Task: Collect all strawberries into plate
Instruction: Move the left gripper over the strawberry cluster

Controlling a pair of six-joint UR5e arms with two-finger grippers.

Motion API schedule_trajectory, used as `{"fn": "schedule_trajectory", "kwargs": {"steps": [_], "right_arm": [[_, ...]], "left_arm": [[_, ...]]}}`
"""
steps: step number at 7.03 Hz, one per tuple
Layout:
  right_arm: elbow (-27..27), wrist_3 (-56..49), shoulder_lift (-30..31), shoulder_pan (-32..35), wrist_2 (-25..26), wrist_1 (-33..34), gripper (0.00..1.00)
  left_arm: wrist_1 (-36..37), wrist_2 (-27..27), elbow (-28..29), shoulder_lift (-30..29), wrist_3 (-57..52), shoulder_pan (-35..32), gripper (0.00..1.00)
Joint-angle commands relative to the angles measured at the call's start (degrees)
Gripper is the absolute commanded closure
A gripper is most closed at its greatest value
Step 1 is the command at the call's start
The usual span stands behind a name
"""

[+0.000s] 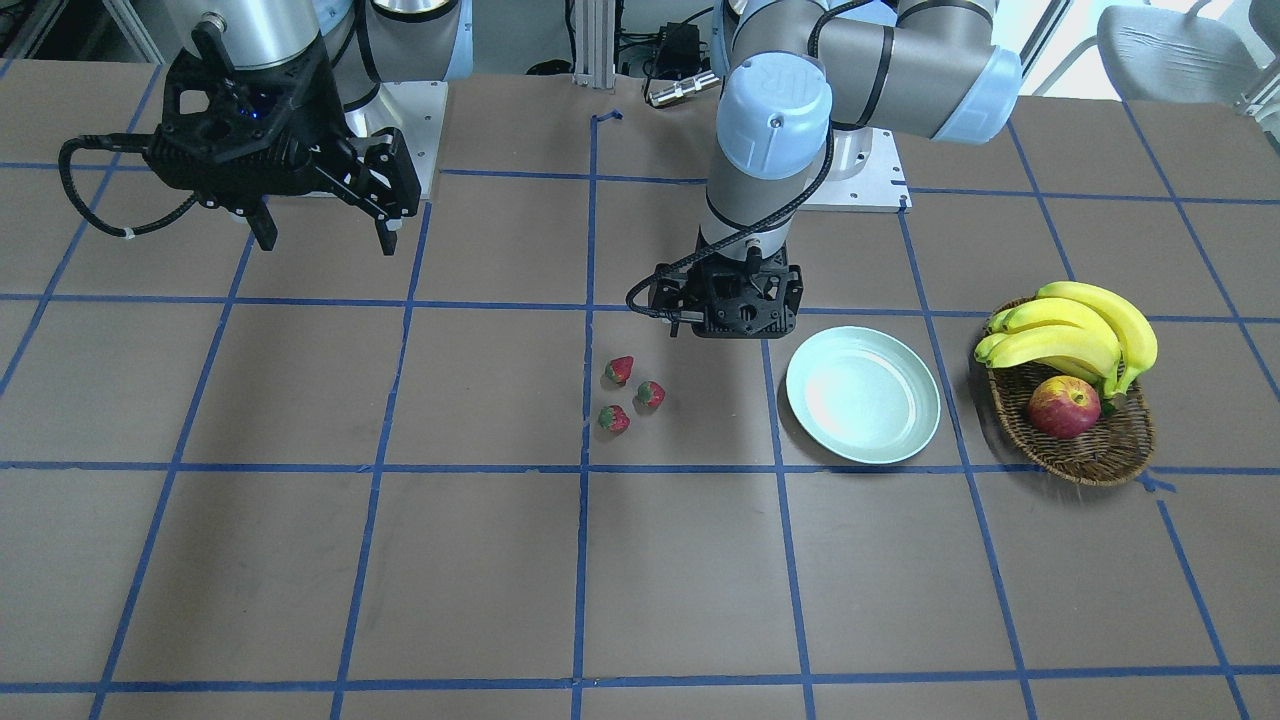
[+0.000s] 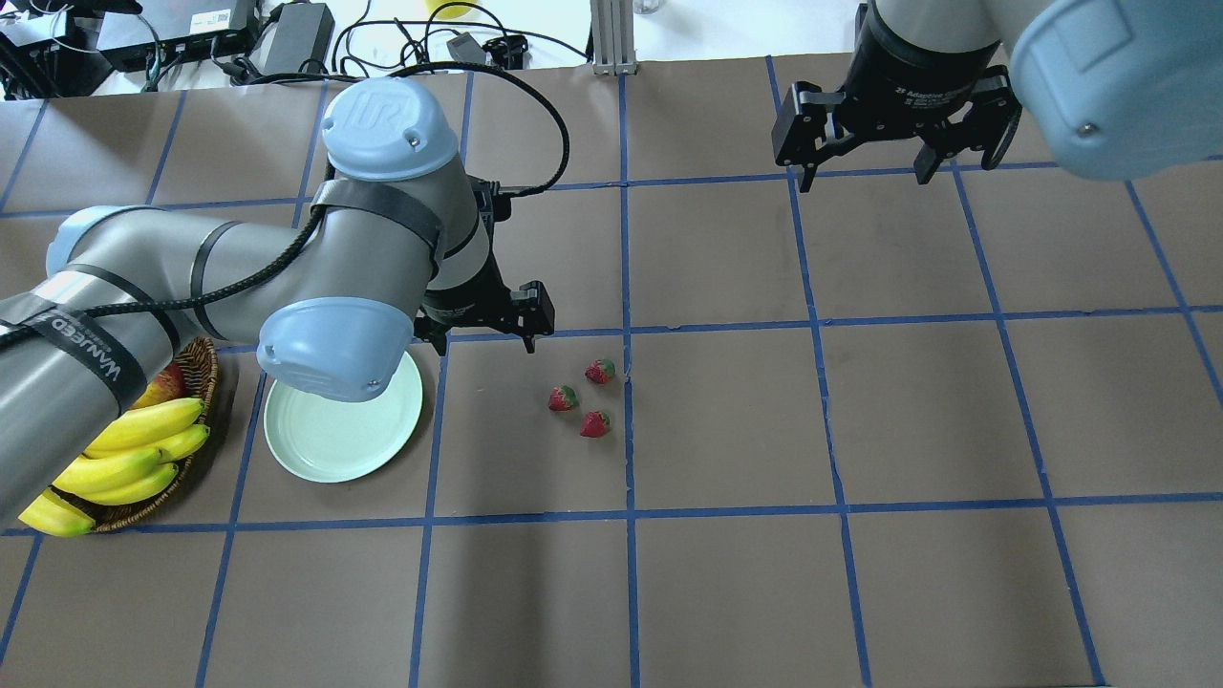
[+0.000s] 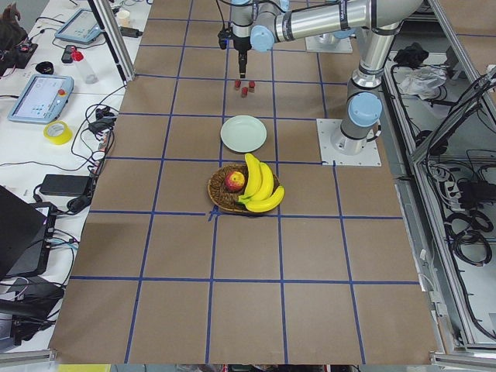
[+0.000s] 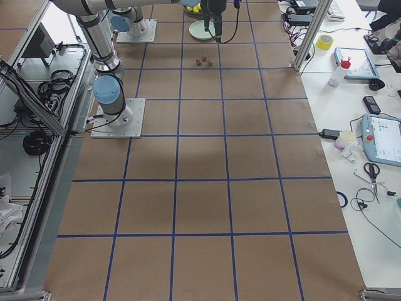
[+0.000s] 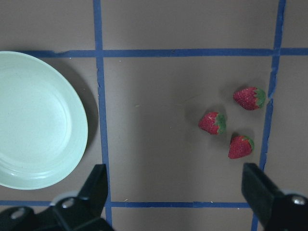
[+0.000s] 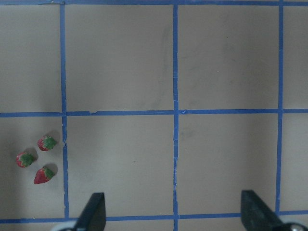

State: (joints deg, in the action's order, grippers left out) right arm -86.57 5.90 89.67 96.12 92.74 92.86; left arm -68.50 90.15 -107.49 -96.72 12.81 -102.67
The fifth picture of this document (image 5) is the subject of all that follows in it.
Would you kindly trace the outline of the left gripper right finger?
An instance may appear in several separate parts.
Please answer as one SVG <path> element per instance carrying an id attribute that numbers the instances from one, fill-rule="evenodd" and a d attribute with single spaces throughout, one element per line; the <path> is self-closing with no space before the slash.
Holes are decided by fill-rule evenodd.
<path id="1" fill-rule="evenodd" d="M 265 231 L 306 231 L 308 198 L 285 193 L 254 163 L 245 163 L 242 194 Z"/>

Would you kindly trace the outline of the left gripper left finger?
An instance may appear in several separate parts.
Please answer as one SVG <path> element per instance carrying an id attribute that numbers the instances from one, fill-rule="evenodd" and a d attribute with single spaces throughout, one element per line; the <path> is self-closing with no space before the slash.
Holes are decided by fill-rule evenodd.
<path id="1" fill-rule="evenodd" d="M 0 213 L 2 231 L 112 231 L 101 217 L 108 196 L 105 164 L 95 165 L 76 196 L 62 198 L 40 213 L 27 206 Z"/>

